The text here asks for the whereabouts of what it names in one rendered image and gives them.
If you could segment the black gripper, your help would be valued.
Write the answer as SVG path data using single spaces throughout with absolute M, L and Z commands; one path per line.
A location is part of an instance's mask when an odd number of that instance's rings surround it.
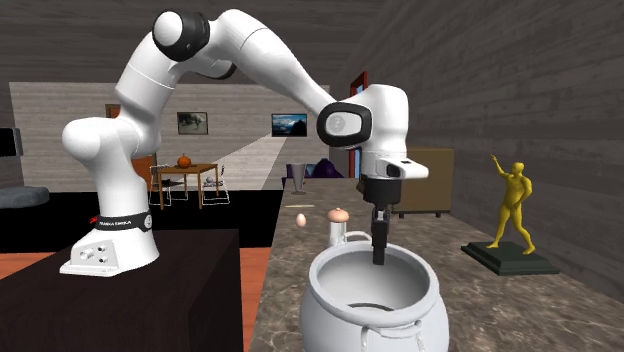
M 359 179 L 359 192 L 363 195 L 363 200 L 375 206 L 371 219 L 374 265 L 383 265 L 385 262 L 389 233 L 389 214 L 386 207 L 400 202 L 401 187 L 400 179 L 374 179 L 366 175 Z

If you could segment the white shaker with pink cap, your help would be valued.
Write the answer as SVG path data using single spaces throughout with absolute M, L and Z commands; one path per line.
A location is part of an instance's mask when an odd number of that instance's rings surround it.
M 349 220 L 347 211 L 341 208 L 334 208 L 328 212 L 329 239 L 328 246 L 332 247 L 346 242 L 346 224 Z

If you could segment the brown cabinet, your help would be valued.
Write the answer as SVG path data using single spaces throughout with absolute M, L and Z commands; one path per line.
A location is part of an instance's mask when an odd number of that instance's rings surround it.
M 402 182 L 401 201 L 392 206 L 392 212 L 403 218 L 406 214 L 433 213 L 440 217 L 449 213 L 452 200 L 454 150 L 413 146 L 407 156 L 426 166 L 426 179 L 409 179 Z

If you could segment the purple sofa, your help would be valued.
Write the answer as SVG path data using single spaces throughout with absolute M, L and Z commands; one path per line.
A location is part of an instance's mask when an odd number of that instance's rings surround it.
M 305 165 L 304 179 L 308 178 L 343 178 L 343 175 L 337 171 L 329 159 L 322 158 L 316 164 Z

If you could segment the large white pot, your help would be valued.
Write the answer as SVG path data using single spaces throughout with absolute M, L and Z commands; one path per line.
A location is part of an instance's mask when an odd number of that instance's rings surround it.
M 449 321 L 437 275 L 390 244 L 373 264 L 370 237 L 325 249 L 312 261 L 299 330 L 304 352 L 448 352 Z

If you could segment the grey vase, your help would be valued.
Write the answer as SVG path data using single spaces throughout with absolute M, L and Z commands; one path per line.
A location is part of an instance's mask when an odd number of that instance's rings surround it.
M 294 183 L 294 188 L 295 188 L 293 195 L 303 195 L 304 194 L 303 184 L 305 181 L 306 165 L 302 163 L 292 164 L 291 171 L 292 171 L 292 178 L 293 178 L 293 183 Z

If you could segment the yellow figure on dark base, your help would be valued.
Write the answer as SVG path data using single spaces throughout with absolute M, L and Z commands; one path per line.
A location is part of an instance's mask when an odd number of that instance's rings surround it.
M 490 157 L 498 175 L 505 180 L 505 193 L 499 208 L 495 238 L 491 243 L 470 242 L 462 246 L 461 250 L 498 276 L 560 274 L 561 271 L 547 258 L 535 253 L 536 246 L 523 226 L 522 206 L 533 193 L 532 181 L 523 175 L 524 164 L 514 162 L 511 171 L 506 172 L 494 154 Z M 508 221 L 511 221 L 515 231 L 521 235 L 525 248 L 502 240 Z

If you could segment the wooden table with pumpkin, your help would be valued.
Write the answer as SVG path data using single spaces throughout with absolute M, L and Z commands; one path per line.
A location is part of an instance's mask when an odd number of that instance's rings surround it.
M 202 209 L 204 206 L 202 205 L 202 201 L 201 201 L 201 186 L 202 186 L 202 179 L 201 179 L 201 174 L 204 172 L 208 172 L 210 170 L 213 170 L 215 172 L 215 176 L 216 173 L 219 171 L 218 169 L 218 164 L 193 164 L 190 160 L 188 160 L 187 162 L 183 162 L 182 166 L 179 165 L 174 165 L 171 166 L 169 168 L 166 168 L 162 171 L 159 171 L 159 175 L 162 177 L 165 174 L 179 174 L 183 176 L 183 182 L 184 182 L 184 192 L 185 194 L 188 194 L 188 190 L 187 190 L 187 176 L 191 175 L 191 174 L 195 174 L 197 176 L 197 188 L 198 188 L 198 206 L 199 209 Z M 163 191 L 158 192 L 159 193 L 159 206 L 160 209 L 163 210 L 165 205 L 163 204 Z

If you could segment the dark robot stand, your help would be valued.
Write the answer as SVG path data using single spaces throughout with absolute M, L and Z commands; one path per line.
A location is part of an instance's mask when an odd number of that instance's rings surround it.
M 0 280 L 0 352 L 244 352 L 238 231 L 154 237 L 110 278 L 60 273 L 62 250 Z

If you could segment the blue wall picture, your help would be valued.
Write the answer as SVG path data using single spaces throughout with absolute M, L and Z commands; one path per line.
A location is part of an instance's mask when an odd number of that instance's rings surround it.
M 306 137 L 307 114 L 272 114 L 271 128 L 273 137 Z

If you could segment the grey wall picture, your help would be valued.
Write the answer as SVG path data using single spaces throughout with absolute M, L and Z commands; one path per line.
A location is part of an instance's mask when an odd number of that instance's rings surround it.
M 208 116 L 206 112 L 178 112 L 177 124 L 180 135 L 208 134 Z

